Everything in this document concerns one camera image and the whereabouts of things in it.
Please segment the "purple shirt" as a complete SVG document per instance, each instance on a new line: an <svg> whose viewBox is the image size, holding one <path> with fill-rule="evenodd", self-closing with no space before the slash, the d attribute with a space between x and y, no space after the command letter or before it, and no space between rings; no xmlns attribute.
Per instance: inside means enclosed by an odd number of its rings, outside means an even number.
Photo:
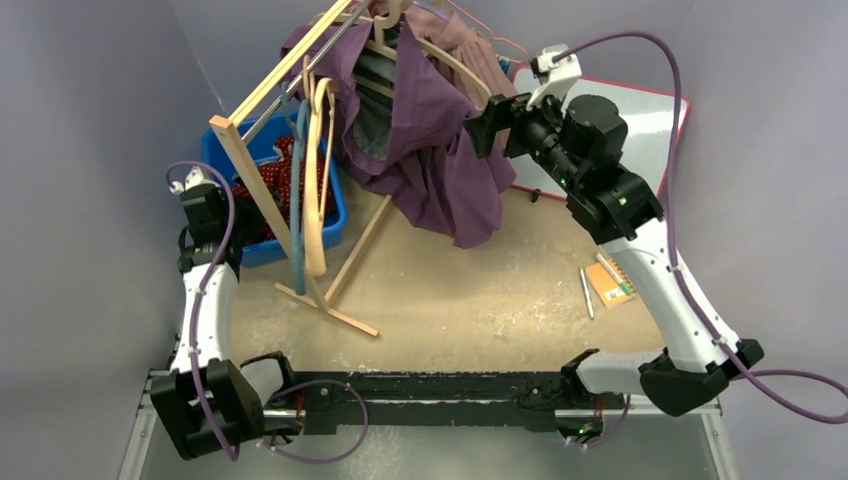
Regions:
<svg viewBox="0 0 848 480"><path fill-rule="evenodd" d="M394 93L359 86L356 66L370 51L371 27L354 25L319 62L315 73L339 84L334 149L348 174L372 193L388 195L417 228L474 248L501 228L501 195L516 178L501 152L477 158L463 122L478 114L421 50L406 27L398 58L387 65Z"/></svg>

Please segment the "blue-grey plastic hanger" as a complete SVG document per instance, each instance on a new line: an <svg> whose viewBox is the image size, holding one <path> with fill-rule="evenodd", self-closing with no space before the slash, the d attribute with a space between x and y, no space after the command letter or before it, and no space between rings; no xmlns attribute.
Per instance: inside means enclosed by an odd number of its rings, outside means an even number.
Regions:
<svg viewBox="0 0 848 480"><path fill-rule="evenodd" d="M292 270L293 289L297 295L304 295L306 293L305 246L301 220L301 172L302 164L305 160L308 117L311 110L309 95L304 93L303 99L299 102L296 117L286 117L287 125L290 127L293 135L293 144L290 149L291 162L288 182L291 249L288 253L288 258Z"/></svg>

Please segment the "red polka dot skirt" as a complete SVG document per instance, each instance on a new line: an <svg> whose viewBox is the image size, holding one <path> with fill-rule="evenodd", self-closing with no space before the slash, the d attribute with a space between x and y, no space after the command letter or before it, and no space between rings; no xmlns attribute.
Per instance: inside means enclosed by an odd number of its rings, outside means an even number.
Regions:
<svg viewBox="0 0 848 480"><path fill-rule="evenodd" d="M276 204L278 205L278 209L284 217L285 223L289 225L289 174L290 174L290 162L291 162L291 152L290 149L293 144L293 136L292 135L283 135L277 138L272 146L273 155L271 160L263 161L258 165L258 170L260 172L263 181L266 186L270 190L272 197L274 198ZM325 170L326 164L319 164L316 170L316 179L319 183L318 185L318 193L321 195L321 200L324 202L324 213L325 217L334 214L337 212L337 207L335 203L335 192L333 190L332 185L330 184L329 173ZM327 180L327 192L325 193L323 180ZM243 184L241 179L236 175L233 177L235 181L234 186L232 187L233 195L236 199L241 199L250 203L253 202L252 196L249 193L246 186ZM304 188L305 188L305 170L302 169L301 172L301 201L304 200ZM265 225L259 230L257 236L254 237L253 240L248 243L248 245L263 243L265 241L270 241L276 239L275 234L272 232L269 226Z"/></svg>

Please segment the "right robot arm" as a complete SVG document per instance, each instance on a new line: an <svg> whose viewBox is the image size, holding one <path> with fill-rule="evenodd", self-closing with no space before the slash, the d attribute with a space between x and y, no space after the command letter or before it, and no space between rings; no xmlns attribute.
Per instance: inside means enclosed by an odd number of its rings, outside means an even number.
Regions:
<svg viewBox="0 0 848 480"><path fill-rule="evenodd" d="M630 280L658 326L664 347L640 354L591 349L563 370L561 392L576 407L599 394L647 397L680 416L716 398L762 360L754 339L739 337L683 279L669 223L648 183L621 162L628 126L617 106L597 95L532 105L526 94L496 95L464 123L478 156L508 132L505 155L529 155L565 192L572 217Z"/></svg>

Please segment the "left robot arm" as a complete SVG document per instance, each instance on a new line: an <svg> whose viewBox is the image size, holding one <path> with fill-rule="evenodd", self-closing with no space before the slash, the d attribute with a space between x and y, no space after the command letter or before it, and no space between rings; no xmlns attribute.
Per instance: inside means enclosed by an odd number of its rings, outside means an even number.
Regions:
<svg viewBox="0 0 848 480"><path fill-rule="evenodd" d="M272 352L236 365L229 353L233 303L242 245L258 216L237 201L232 231L224 189L203 182L180 195L187 225L180 232L178 270L186 304L179 339L150 398L178 455L192 460L257 439L263 408L284 409L297 399L298 382L284 354Z"/></svg>

